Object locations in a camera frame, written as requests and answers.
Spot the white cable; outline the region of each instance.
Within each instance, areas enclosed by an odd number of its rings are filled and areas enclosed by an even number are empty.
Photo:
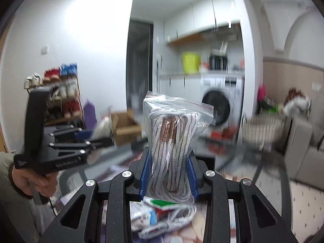
[[[195,205],[179,204],[179,208],[170,212],[166,220],[159,221],[155,226],[144,228],[138,236],[140,239],[152,239],[164,233],[179,230],[192,221],[196,211]]]
[[[160,140],[163,119],[175,117],[176,139]],[[193,197],[186,171],[187,151],[195,133],[200,114],[184,114],[183,111],[152,110],[150,114],[152,134],[152,175],[148,183],[147,196],[165,201],[186,202]]]

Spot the blue gripper pad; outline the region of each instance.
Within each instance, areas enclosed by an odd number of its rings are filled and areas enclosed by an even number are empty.
[[[90,138],[92,130],[81,130],[74,134],[74,137],[80,141],[87,140]]]
[[[141,186],[140,186],[140,198],[143,200],[146,195],[148,180],[151,174],[151,153],[148,152],[148,155],[145,160],[145,164],[143,167],[143,172],[141,175]]]
[[[143,167],[143,172],[141,175],[140,198],[142,200],[146,195],[150,175],[151,175],[151,153],[149,152],[146,157],[145,164]],[[187,175],[188,175],[191,194],[195,198],[195,200],[197,200],[198,199],[197,178],[190,157],[187,158]]]

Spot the yellow bucket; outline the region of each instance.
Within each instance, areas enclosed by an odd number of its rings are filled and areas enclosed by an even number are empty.
[[[200,54],[193,52],[184,52],[182,54],[183,71],[185,74],[194,74],[199,72]]]

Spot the purple bag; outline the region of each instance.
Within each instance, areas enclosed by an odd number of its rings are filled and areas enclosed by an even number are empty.
[[[95,106],[89,101],[83,106],[84,123],[87,130],[93,130],[97,125]]]

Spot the copper connector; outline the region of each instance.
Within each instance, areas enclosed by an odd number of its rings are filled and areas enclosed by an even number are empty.
[[[169,139],[172,139],[172,142],[176,142],[177,136],[177,123],[176,117],[170,116],[163,119],[161,126],[160,140],[162,142],[167,142]]]

